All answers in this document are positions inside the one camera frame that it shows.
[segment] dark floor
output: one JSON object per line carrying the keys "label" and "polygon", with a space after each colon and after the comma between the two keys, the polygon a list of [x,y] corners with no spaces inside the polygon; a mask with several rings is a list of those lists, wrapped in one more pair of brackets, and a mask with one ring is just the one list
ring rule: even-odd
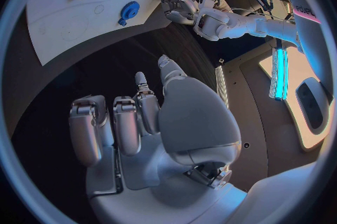
{"label": "dark floor", "polygon": [[186,27],[170,24],[98,51],[62,73],[32,101],[12,142],[27,173],[42,193],[79,223],[97,223],[85,194],[86,168],[75,158],[68,116],[71,102],[101,94],[134,96],[134,75],[143,71],[163,102],[157,60],[166,54],[191,77],[216,90],[215,70]]}

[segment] blue knob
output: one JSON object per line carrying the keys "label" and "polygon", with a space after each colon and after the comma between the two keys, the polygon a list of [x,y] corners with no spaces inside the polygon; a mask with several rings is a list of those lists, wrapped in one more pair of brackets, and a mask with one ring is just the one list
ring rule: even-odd
{"label": "blue knob", "polygon": [[118,24],[120,24],[121,26],[126,26],[126,21],[123,18],[120,18],[118,20]]}

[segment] robotic arm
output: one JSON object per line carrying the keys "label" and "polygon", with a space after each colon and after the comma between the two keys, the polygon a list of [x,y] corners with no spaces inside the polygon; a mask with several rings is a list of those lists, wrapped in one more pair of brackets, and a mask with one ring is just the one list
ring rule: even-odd
{"label": "robotic arm", "polygon": [[193,25],[194,31],[212,41],[238,38],[249,33],[252,36],[267,35],[286,40],[300,47],[294,24],[286,20],[266,19],[263,15],[242,16],[214,9],[212,0],[200,0],[198,8],[192,0],[161,0],[166,17],[180,24]]}

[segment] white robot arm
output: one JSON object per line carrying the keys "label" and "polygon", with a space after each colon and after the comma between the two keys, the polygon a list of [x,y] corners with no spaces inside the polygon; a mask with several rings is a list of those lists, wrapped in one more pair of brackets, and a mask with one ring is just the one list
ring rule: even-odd
{"label": "white robot arm", "polygon": [[169,20],[193,25],[194,31],[208,40],[238,38],[249,33],[258,37],[269,35],[294,43],[297,47],[300,46],[296,26],[286,20],[270,20],[264,15],[242,16],[222,12],[213,8],[212,0],[200,0],[198,8],[190,6],[193,4],[192,0],[162,0],[161,2]]}

